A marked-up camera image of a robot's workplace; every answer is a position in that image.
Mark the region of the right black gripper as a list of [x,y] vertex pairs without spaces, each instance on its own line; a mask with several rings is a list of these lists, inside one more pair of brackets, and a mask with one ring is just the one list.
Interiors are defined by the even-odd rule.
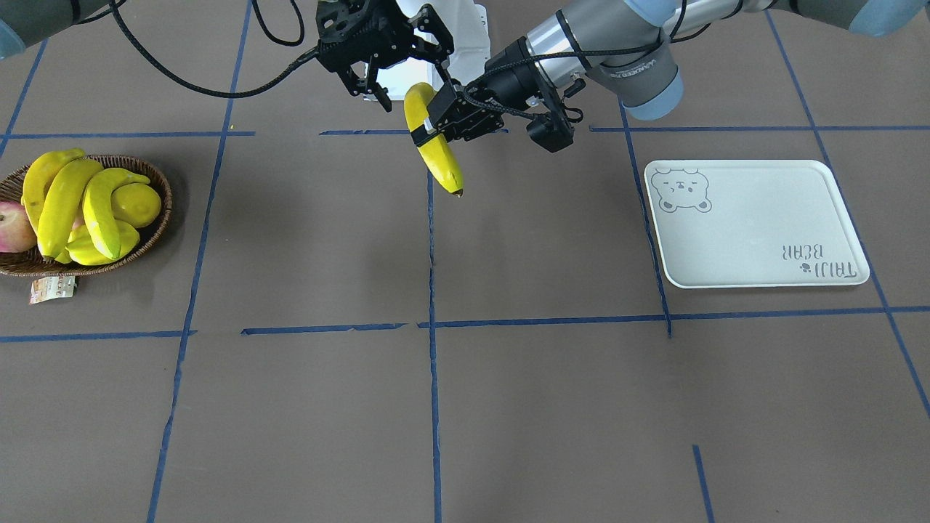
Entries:
[[315,21],[319,63],[330,73],[353,78],[353,96],[375,100],[386,113],[393,102],[379,83],[379,68],[412,57],[429,63],[434,87],[450,81],[454,37],[432,4],[422,4],[410,23],[395,1],[319,1]]

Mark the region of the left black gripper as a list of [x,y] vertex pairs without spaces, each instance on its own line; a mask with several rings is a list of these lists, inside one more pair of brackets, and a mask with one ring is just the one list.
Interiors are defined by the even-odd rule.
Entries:
[[410,87],[410,138],[418,149],[440,139],[482,138],[503,128],[503,115],[531,119],[538,96],[538,67],[526,38],[512,41],[485,63],[484,73],[458,95],[458,87]]

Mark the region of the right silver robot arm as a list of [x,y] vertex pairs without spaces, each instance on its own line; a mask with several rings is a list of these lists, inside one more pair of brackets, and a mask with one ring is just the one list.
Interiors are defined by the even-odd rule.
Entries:
[[122,1],[3,1],[2,57],[19,55],[74,25],[110,15],[139,55],[163,76],[191,92],[213,98],[258,96],[313,60],[329,73],[338,74],[349,94],[372,94],[387,112],[392,109],[392,101],[378,81],[380,70],[415,59],[435,66],[445,83],[451,80],[448,66],[455,51],[454,37],[431,4],[422,4],[415,15],[406,15],[395,1],[319,1],[316,45],[265,85],[245,92],[217,92],[169,70],[131,32],[121,16],[122,6]]

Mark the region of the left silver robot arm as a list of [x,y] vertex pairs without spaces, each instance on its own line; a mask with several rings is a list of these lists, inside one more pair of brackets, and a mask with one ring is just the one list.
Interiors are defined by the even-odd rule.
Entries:
[[573,142],[578,110],[565,99],[592,80],[641,121],[659,119],[683,97],[671,46],[744,12],[790,11],[804,19],[881,37],[907,25],[926,1],[574,1],[485,63],[465,85],[452,81],[416,116],[410,134],[424,147],[439,138],[472,140],[527,120],[537,145],[557,152]]

